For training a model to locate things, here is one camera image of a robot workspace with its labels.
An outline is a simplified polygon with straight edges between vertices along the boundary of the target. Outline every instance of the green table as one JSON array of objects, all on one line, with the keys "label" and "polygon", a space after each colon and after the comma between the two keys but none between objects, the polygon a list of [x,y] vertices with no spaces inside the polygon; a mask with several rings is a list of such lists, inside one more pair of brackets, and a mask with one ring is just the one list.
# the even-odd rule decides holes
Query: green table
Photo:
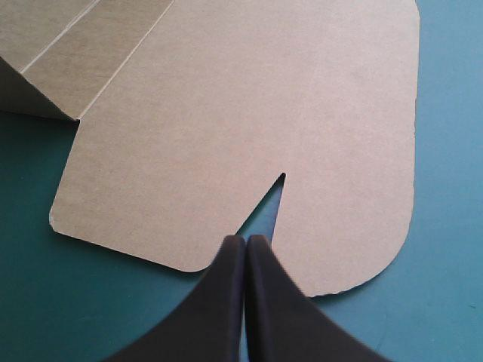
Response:
[{"label": "green table", "polygon": [[[315,302],[395,360],[474,362],[483,360],[483,3],[418,5],[408,238],[379,277]],[[0,360],[99,360],[156,324],[200,276],[51,230],[48,211],[75,131],[0,114]],[[277,185],[242,234],[271,234],[280,194]]]}]

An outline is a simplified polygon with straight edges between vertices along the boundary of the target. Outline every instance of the black object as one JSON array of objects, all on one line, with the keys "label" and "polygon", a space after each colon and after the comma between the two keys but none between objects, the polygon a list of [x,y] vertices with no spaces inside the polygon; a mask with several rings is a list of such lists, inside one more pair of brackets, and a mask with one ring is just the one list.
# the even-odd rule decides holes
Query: black object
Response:
[{"label": "black object", "polygon": [[243,238],[227,236],[186,299],[107,361],[238,361],[244,288],[251,362],[388,361],[341,330],[300,292],[264,236],[252,236],[247,246]]},{"label": "black object", "polygon": [[246,275],[250,361],[387,361],[341,330],[300,292],[263,236],[248,240]]},{"label": "black object", "polygon": [[237,361],[244,266],[243,238],[225,238],[211,267],[186,299],[146,335],[107,361]]}]

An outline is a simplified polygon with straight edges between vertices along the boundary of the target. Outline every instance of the crease line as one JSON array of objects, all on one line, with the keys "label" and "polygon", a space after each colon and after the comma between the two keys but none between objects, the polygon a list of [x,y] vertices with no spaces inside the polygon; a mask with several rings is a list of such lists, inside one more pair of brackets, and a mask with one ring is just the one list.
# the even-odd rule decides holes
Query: crease line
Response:
[{"label": "crease line", "polygon": [[105,89],[111,84],[112,80],[114,79],[114,77],[117,76],[117,74],[121,71],[122,67],[129,61],[129,59],[132,57],[132,55],[136,52],[136,50],[138,49],[138,47],[141,45],[141,43],[143,43],[144,39],[147,38],[147,36],[151,33],[151,31],[156,27],[156,25],[158,25],[159,21],[161,20],[161,18],[163,18],[163,16],[168,12],[168,10],[171,8],[171,6],[175,3],[176,0],[173,0],[166,8],[165,10],[162,12],[162,14],[159,16],[158,19],[156,19],[156,21],[151,25],[151,27],[149,28],[149,30],[146,32],[146,34],[143,35],[143,37],[138,41],[138,43],[136,44],[136,46],[131,50],[131,52],[126,56],[126,58],[122,61],[122,63],[119,65],[119,67],[114,71],[114,73],[111,75],[111,77],[109,78],[109,80],[104,84],[104,86],[101,87],[101,89],[97,92],[96,96],[92,99],[92,101],[89,102],[89,104],[87,104],[87,106],[84,108],[84,111],[82,111],[82,113],[80,114],[80,116],[78,117],[79,119],[81,119],[82,117],[84,117],[84,115],[87,113],[87,111],[92,107],[92,105],[96,102],[97,98],[99,98],[99,96],[102,94],[102,92],[105,91]]},{"label": "crease line", "polygon": [[50,48],[54,46],[55,43],[59,41],[75,24],[77,24],[80,19],[82,19],[85,15],[87,15],[91,10],[100,2],[100,0],[93,0],[83,11],[77,14],[70,22],[66,25],[64,30],[60,32],[54,40],[52,40],[49,44],[47,44],[44,49],[40,53],[38,53],[23,69],[20,71],[20,74],[23,74],[41,57],[43,56]]}]

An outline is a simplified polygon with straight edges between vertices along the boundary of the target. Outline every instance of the die-cut cardboard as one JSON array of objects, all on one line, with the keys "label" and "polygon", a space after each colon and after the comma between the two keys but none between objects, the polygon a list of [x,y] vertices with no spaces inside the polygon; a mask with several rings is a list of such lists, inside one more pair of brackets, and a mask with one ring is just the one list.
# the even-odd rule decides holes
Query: die-cut cardboard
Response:
[{"label": "die-cut cardboard", "polygon": [[51,225],[196,271],[286,173],[288,273],[364,283],[411,219],[418,43],[414,0],[176,0],[83,114]]}]

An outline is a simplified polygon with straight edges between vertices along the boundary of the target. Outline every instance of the brown cardboard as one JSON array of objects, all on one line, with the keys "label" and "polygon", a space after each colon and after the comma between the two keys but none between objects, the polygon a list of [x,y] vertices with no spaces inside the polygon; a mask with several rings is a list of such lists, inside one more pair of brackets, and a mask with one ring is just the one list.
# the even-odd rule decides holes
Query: brown cardboard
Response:
[{"label": "brown cardboard", "polygon": [[195,271],[286,173],[291,277],[367,281],[411,219],[418,37],[414,0],[176,0],[85,113],[52,227]]},{"label": "brown cardboard", "polygon": [[80,119],[170,3],[5,1],[0,109]]}]

